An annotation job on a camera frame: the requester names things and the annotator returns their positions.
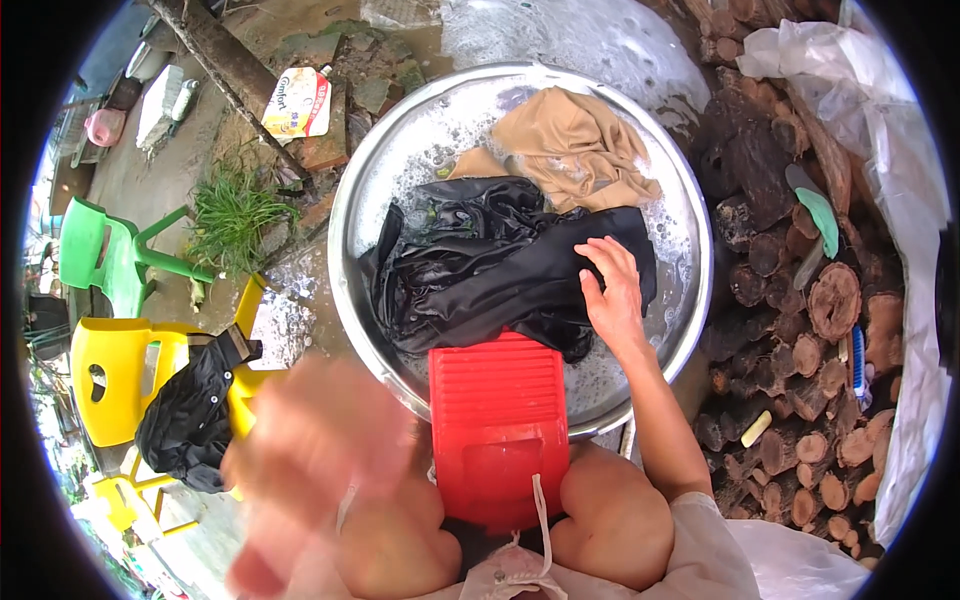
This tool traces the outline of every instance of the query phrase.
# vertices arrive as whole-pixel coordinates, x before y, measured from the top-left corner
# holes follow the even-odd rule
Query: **comfort detergent pouch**
[[[260,123],[276,139],[323,135],[330,126],[330,67],[287,69],[276,82],[274,95]]]

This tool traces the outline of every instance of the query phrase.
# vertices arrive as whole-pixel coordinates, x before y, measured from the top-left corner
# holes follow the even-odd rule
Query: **stacked logs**
[[[691,145],[732,296],[727,305],[714,299],[701,337],[712,394],[693,423],[717,505],[727,518],[762,518],[829,540],[872,568],[883,552],[875,499],[903,363],[902,266],[862,160],[789,82],[735,68],[756,28],[782,18],[835,21],[839,2],[729,0],[719,10],[684,2],[720,86]],[[825,192],[840,229],[836,257],[821,256],[799,275],[822,242],[787,184],[789,164]],[[852,388],[855,324],[865,334],[869,403]]]

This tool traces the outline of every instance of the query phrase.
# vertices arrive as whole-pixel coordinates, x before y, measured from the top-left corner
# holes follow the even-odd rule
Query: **blue brush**
[[[864,358],[863,329],[860,325],[853,326],[853,348],[850,360],[853,361],[853,394],[860,403],[860,412],[870,408],[874,399],[867,384],[867,365]]]

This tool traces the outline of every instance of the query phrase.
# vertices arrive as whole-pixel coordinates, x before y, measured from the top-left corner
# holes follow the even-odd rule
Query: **person's left hand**
[[[393,492],[413,449],[413,419],[363,365],[318,354],[267,380],[252,409],[256,425],[230,443],[221,465],[251,509],[227,583],[270,598],[287,588],[301,558],[311,558],[302,556],[307,548],[333,546],[348,486],[361,495]]]

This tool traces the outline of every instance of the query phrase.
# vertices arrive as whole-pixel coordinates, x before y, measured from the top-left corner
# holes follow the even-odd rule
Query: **hand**
[[[640,316],[640,274],[634,256],[609,235],[591,237],[573,250],[593,261],[607,288],[587,269],[580,272],[580,285],[587,300],[587,316],[597,335],[607,343],[620,364],[653,352],[643,333]]]
[[[248,597],[274,597],[298,565],[334,546],[350,484],[358,496],[393,492],[413,450],[413,419],[362,365],[317,354],[264,382],[252,409],[256,425],[230,443],[221,465],[250,509],[227,579]]]

